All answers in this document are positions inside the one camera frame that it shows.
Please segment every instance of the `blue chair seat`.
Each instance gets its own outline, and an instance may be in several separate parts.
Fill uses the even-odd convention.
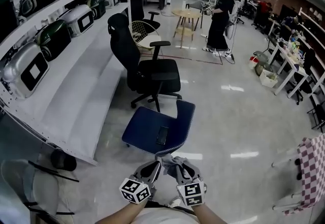
[[[186,141],[195,105],[182,100],[177,100],[176,104],[177,118],[145,107],[138,108],[125,129],[122,141],[159,156],[177,150]],[[157,144],[162,126],[168,127],[165,145]]]

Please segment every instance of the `backpack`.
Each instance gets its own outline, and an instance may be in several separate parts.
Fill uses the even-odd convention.
[[[237,22],[238,9],[239,9],[238,3],[235,1],[232,13],[228,11],[229,21],[228,21],[228,25],[224,29],[224,34],[229,40],[231,40],[231,38],[234,35],[234,24]]]

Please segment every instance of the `smartphone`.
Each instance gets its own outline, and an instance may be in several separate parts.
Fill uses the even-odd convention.
[[[168,134],[168,127],[161,126],[159,129],[156,143],[159,145],[165,145],[167,134]]]

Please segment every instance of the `white bin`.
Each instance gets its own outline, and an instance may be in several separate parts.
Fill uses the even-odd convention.
[[[266,87],[269,87],[269,88],[273,88],[276,83],[278,83],[278,80],[271,80],[270,78],[267,77],[267,75],[270,75],[270,74],[274,74],[273,72],[269,72],[269,71],[266,71],[266,70],[263,70],[259,79],[261,80],[261,83],[263,86],[266,86]]]

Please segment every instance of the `woman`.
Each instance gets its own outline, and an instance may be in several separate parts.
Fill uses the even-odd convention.
[[[235,0],[218,0],[215,9],[212,11],[212,23],[209,30],[208,44],[202,49],[214,52],[216,56],[227,57],[231,54],[227,42],[223,36],[224,30],[229,21],[229,13],[234,8]]]

